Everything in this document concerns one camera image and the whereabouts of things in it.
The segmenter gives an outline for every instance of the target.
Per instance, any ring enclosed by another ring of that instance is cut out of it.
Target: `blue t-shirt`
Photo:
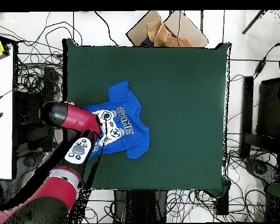
[[[108,102],[84,107],[98,115],[103,124],[103,134],[96,141],[89,159],[101,152],[103,142],[103,154],[126,150],[128,158],[138,159],[149,149],[149,128],[140,120],[140,102],[130,91],[127,80],[108,87],[108,99]]]

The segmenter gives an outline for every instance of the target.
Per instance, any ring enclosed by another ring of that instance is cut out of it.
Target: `game controller graphic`
[[[113,118],[115,118],[117,115],[116,111],[99,110],[93,112],[93,114],[97,115],[100,122],[102,123],[101,130],[103,131],[103,136],[98,142],[99,146],[103,146],[103,144],[108,145],[120,139],[124,135],[124,130],[118,128],[115,121],[113,120]]]

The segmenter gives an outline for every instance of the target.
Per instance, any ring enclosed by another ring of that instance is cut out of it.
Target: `green table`
[[[141,121],[150,129],[149,151],[138,160],[125,152],[103,155],[94,188],[224,191],[228,44],[216,49],[80,47],[64,40],[64,49],[64,100],[67,94],[79,107],[107,102],[107,88],[128,80],[142,105]],[[95,160],[88,162],[84,179]]]

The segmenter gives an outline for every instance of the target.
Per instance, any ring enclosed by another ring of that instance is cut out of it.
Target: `brown paper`
[[[163,22],[157,20],[147,24],[149,40],[154,47],[194,47],[185,38],[175,38],[167,31]]]

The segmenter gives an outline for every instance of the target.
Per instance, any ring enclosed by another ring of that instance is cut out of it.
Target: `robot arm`
[[[62,151],[62,159],[24,204],[0,212],[0,223],[71,222],[68,215],[79,190],[86,186],[84,191],[87,192],[92,185],[93,178],[84,185],[83,175],[96,139],[101,134],[97,116],[69,103],[48,102],[40,110],[40,118],[45,124],[74,130],[80,135],[73,140],[69,149]],[[84,205],[85,202],[82,202],[75,208]]]

